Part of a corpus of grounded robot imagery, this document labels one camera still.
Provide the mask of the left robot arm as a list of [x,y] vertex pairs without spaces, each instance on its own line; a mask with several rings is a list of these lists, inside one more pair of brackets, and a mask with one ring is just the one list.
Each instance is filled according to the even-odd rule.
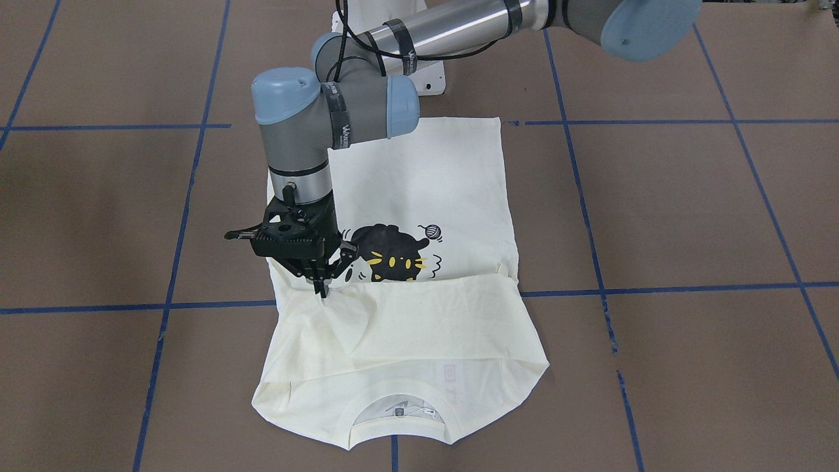
[[414,131],[420,100],[411,75],[426,63],[476,56],[522,30],[562,27],[628,62],[671,50],[699,1],[450,1],[354,32],[338,3],[341,35],[327,33],[311,67],[281,67],[252,81],[255,120],[275,196],[263,221],[225,234],[309,282],[321,298],[360,255],[338,229],[328,152]]

